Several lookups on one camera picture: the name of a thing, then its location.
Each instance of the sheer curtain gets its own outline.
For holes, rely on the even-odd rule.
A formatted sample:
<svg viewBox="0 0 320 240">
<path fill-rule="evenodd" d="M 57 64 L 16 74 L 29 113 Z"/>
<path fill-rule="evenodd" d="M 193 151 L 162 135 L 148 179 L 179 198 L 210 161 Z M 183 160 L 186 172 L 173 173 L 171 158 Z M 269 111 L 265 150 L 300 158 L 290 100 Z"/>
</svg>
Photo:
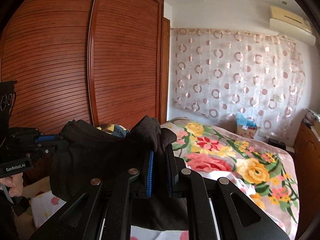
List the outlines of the sheer curtain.
<svg viewBox="0 0 320 240">
<path fill-rule="evenodd" d="M 242 113 L 260 136 L 288 138 L 305 83 L 294 42 L 216 29 L 172 29 L 172 35 L 178 107 L 223 121 Z"/>
</svg>

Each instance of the rivet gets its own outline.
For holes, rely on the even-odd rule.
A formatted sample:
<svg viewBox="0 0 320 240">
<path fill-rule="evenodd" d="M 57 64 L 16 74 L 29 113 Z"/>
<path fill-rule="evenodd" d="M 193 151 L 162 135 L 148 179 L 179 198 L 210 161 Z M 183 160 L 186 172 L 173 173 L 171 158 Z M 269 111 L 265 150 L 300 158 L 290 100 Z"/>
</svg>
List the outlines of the rivet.
<svg viewBox="0 0 320 240">
<path fill-rule="evenodd" d="M 227 185 L 229 183 L 229 179 L 222 177 L 219 179 L 219 182 L 223 185 Z"/>
<path fill-rule="evenodd" d="M 184 168 L 184 169 L 181 170 L 181 172 L 182 172 L 182 174 L 184 174 L 184 175 L 189 175 L 189 174 L 191 173 L 191 170 L 188 169 L 188 168 Z"/>
<path fill-rule="evenodd" d="M 91 185 L 96 186 L 96 185 L 99 185 L 99 184 L 100 184 L 100 182 L 101 182 L 101 180 L 100 180 L 100 179 L 95 178 L 95 179 L 92 179 L 92 180 L 91 180 Z"/>
<path fill-rule="evenodd" d="M 129 174 L 131 174 L 131 175 L 136 175 L 138 172 L 139 171 L 136 168 L 132 168 L 132 169 L 129 170 Z"/>
</svg>

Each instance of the hand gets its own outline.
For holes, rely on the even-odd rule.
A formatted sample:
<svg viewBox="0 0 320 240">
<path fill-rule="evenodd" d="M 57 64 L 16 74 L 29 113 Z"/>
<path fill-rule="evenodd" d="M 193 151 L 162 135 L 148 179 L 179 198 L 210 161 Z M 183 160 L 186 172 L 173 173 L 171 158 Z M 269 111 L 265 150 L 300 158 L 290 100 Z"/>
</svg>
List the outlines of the hand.
<svg viewBox="0 0 320 240">
<path fill-rule="evenodd" d="M 6 185 L 7 187 L 10 187 L 10 189 L 9 189 L 10 197 L 21 196 L 22 191 L 23 191 L 22 173 L 0 179 L 0 183 L 3 185 Z"/>
</svg>

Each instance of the yellow rose print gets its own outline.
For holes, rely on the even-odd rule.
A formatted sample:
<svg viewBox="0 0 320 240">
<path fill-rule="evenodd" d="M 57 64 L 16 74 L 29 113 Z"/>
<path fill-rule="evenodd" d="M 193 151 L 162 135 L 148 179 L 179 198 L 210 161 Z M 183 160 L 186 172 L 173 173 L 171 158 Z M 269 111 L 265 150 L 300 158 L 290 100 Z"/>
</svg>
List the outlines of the yellow rose print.
<svg viewBox="0 0 320 240">
<path fill-rule="evenodd" d="M 252 198 L 252 200 L 255 202 L 255 204 L 261 208 L 262 210 L 264 210 L 266 208 L 265 204 L 261 201 L 261 196 L 259 195 L 259 193 L 256 193 L 254 195 L 250 195 L 250 197 Z"/>
<path fill-rule="evenodd" d="M 279 201 L 275 197 L 269 197 L 271 204 L 279 205 Z"/>
<path fill-rule="evenodd" d="M 230 146 L 223 146 L 220 148 L 220 151 L 216 152 L 216 155 L 225 158 L 225 157 L 236 157 L 236 153 L 232 150 Z"/>
<path fill-rule="evenodd" d="M 200 152 L 201 148 L 197 145 L 196 141 L 191 140 L 191 148 L 190 148 L 191 152 Z"/>
<path fill-rule="evenodd" d="M 284 176 L 285 179 L 290 179 L 291 178 L 290 174 L 288 174 L 288 173 L 283 174 L 283 176 Z"/>
<path fill-rule="evenodd" d="M 257 159 L 237 159 L 236 166 L 236 171 L 251 184 L 269 181 L 268 170 Z"/>
<path fill-rule="evenodd" d="M 246 142 L 246 141 L 243 141 L 243 142 L 242 142 L 242 145 L 243 145 L 243 147 L 249 147 L 249 143 Z"/>
<path fill-rule="evenodd" d="M 203 126 L 195 122 L 188 122 L 186 128 L 187 132 L 192 133 L 194 136 L 197 137 L 202 136 L 204 131 Z"/>
<path fill-rule="evenodd" d="M 288 202 L 290 200 L 291 200 L 291 198 L 289 196 L 284 196 L 281 198 L 281 201 L 283 201 L 283 202 Z"/>
<path fill-rule="evenodd" d="M 245 147 L 243 147 L 243 146 L 240 146 L 239 148 L 238 148 L 238 150 L 240 151 L 240 152 L 245 152 L 246 150 L 245 150 Z"/>
<path fill-rule="evenodd" d="M 277 186 L 280 184 L 280 181 L 279 179 L 277 178 L 271 178 L 270 181 L 272 182 L 273 185 Z"/>
<path fill-rule="evenodd" d="M 194 137 L 193 135 L 191 135 L 191 136 L 189 137 L 189 139 L 190 139 L 190 141 L 193 141 L 193 142 L 195 142 L 195 141 L 197 140 L 197 138 Z"/>
<path fill-rule="evenodd" d="M 215 151 L 210 151 L 210 150 L 208 150 L 208 149 L 201 149 L 201 150 L 200 150 L 200 153 L 201 153 L 201 154 L 207 154 L 207 155 L 215 155 L 215 154 L 216 154 Z"/>
</svg>

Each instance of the wooden slats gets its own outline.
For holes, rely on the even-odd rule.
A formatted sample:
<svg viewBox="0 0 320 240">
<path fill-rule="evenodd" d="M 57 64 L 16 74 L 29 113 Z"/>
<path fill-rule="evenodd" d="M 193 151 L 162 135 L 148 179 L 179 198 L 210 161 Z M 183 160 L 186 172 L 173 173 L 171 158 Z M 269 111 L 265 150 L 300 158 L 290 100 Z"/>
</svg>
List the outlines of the wooden slats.
<svg viewBox="0 0 320 240">
<path fill-rule="evenodd" d="M 87 31 L 93 0 L 25 0 L 4 39 L 1 79 L 18 80 L 11 126 L 55 133 L 90 122 Z"/>
<path fill-rule="evenodd" d="M 99 123 L 132 128 L 156 117 L 159 67 L 157 0 L 99 0 L 94 36 L 94 89 Z"/>
</svg>

